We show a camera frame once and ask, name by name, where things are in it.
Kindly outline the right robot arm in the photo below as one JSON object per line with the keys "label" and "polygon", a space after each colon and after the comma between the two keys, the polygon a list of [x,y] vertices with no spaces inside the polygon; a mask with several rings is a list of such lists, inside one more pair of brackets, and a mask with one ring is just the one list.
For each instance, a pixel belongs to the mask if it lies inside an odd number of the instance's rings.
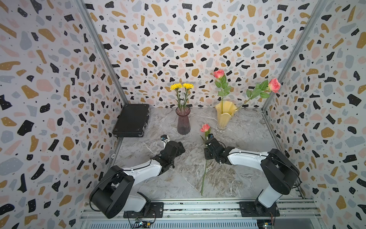
{"label": "right robot arm", "polygon": [[234,147],[226,147],[212,134],[205,141],[205,158],[219,164],[246,166],[264,172],[268,186],[253,202],[254,212],[270,213],[275,203],[283,195],[288,195],[301,183],[300,172],[296,166],[278,149],[269,152],[252,152]]}

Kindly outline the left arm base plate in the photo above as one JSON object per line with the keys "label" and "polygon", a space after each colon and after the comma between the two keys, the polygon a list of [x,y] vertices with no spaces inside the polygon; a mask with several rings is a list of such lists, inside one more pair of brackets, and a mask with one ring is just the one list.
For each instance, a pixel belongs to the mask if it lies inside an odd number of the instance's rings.
{"label": "left arm base plate", "polygon": [[126,211],[123,217],[125,219],[130,218],[162,218],[164,213],[164,203],[163,202],[151,202],[146,203],[140,212]]}

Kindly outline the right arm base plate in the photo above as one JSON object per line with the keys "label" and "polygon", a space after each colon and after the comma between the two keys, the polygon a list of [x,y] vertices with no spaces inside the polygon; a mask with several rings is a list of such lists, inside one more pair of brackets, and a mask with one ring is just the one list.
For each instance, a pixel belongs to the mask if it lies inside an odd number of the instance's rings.
{"label": "right arm base plate", "polygon": [[239,210],[242,217],[279,217],[280,212],[277,204],[274,203],[267,208],[261,204],[257,199],[255,201],[241,201],[239,202]]}

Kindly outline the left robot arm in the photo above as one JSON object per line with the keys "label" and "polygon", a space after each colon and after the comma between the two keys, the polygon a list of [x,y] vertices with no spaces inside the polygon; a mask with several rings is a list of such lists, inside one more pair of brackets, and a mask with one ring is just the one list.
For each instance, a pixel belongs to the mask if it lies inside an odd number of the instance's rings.
{"label": "left robot arm", "polygon": [[143,193],[131,194],[132,188],[152,177],[158,177],[174,168],[175,158],[185,153],[182,142],[163,140],[164,149],[147,162],[131,168],[112,166],[103,176],[89,196],[94,204],[94,211],[100,211],[108,219],[114,218],[121,211],[125,218],[158,217],[156,211],[163,208],[162,202],[154,202]]}

